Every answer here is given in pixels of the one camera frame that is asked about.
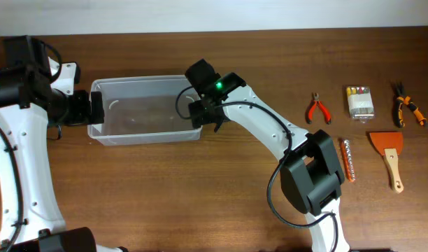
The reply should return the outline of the clear plastic storage container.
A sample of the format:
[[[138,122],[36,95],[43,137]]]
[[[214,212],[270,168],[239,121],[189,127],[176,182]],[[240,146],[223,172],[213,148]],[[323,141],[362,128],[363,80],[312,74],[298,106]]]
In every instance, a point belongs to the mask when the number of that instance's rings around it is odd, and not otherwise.
[[[104,123],[89,125],[88,136],[105,146],[158,144],[200,139],[192,126],[188,105],[198,94],[183,75],[106,78],[91,91],[103,97]]]

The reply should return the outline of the orange socket bit holder strip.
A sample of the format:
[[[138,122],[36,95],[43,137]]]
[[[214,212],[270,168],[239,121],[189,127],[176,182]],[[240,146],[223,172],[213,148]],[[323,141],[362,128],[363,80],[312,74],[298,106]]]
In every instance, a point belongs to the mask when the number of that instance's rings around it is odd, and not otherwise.
[[[352,161],[352,153],[350,150],[350,141],[348,139],[341,139],[340,147],[343,156],[343,164],[345,167],[346,176],[349,182],[353,183],[356,179],[356,176]]]

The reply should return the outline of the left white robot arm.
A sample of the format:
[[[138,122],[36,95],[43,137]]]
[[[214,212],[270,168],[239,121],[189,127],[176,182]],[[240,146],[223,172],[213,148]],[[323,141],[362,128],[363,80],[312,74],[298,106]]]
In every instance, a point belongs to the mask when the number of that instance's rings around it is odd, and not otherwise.
[[[88,227],[68,229],[48,158],[48,130],[104,121],[100,92],[76,90],[80,67],[31,36],[3,42],[0,69],[1,251],[104,252]]]

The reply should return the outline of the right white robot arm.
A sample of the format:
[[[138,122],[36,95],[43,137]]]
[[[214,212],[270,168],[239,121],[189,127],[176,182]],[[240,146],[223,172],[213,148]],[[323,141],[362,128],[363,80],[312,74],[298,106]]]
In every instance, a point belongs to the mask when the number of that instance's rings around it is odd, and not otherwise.
[[[349,251],[339,215],[341,186],[345,180],[333,139],[324,130],[310,133],[293,125],[263,102],[234,72],[221,76],[201,59],[185,77],[200,99],[189,104],[194,127],[232,121],[251,133],[277,159],[266,200],[273,215],[292,228],[307,229],[312,251]],[[272,189],[280,181],[287,201],[304,215],[304,224],[293,223],[275,208]]]

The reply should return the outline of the clear box of bits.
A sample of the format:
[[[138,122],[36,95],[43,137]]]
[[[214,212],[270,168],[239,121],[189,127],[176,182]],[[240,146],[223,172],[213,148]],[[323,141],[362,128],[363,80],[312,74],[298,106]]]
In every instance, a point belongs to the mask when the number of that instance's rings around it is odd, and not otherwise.
[[[348,110],[353,120],[367,123],[375,117],[371,90],[367,86],[348,86],[345,88]]]

